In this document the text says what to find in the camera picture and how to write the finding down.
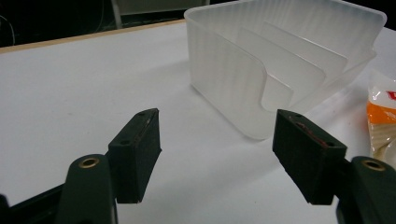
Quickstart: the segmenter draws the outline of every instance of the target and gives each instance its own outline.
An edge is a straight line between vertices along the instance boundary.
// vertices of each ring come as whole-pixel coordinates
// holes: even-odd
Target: black plastic part
[[[107,157],[93,154],[75,160],[67,173],[55,223],[117,222]]]
[[[11,211],[6,196],[0,194],[0,223],[11,223]]]
[[[6,197],[2,196],[0,223],[53,223],[62,188],[63,185],[47,190],[9,208]]]
[[[355,199],[353,204],[357,206],[361,222],[345,223],[396,223],[396,172],[391,166],[372,158],[355,157],[350,163],[347,176],[349,179],[344,190]],[[349,210],[340,212],[340,215],[351,219]],[[340,216],[338,220],[340,224],[344,223]]]
[[[108,145],[118,203],[140,203],[161,153],[159,110],[136,114]]]
[[[344,144],[306,117],[278,109],[273,151],[309,203],[332,203],[334,169],[344,161]]]

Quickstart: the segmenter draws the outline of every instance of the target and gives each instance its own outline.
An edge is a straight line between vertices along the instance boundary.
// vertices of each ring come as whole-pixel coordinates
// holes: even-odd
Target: screw hole
[[[363,165],[375,171],[385,171],[385,166],[376,161],[362,161]]]
[[[81,161],[79,163],[79,167],[84,168],[84,169],[85,168],[91,168],[91,167],[95,166],[97,163],[99,163],[99,159],[97,159],[97,158],[88,158],[88,159],[86,159],[84,161]]]

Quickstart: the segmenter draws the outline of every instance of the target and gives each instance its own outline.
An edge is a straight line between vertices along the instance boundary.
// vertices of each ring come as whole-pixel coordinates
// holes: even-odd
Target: white table surface
[[[304,114],[369,155],[365,104],[374,69],[396,71],[396,32],[357,79]],[[64,182],[69,164],[105,154],[137,112],[159,108],[160,155],[143,202],[120,223],[337,223],[308,204],[272,152],[246,138],[191,85],[186,24],[0,54],[0,193],[13,205]]]

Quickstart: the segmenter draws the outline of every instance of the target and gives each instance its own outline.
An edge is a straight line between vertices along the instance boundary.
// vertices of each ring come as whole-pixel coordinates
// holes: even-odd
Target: plastic bag
[[[371,156],[396,169],[396,80],[377,71],[369,79],[367,119]]]

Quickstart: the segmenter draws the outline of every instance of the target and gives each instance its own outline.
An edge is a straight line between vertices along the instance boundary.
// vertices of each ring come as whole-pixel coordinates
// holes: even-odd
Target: translucent plastic container
[[[387,20],[338,0],[235,1],[184,17],[191,85],[254,139],[272,136],[278,108],[305,113],[349,84]]]

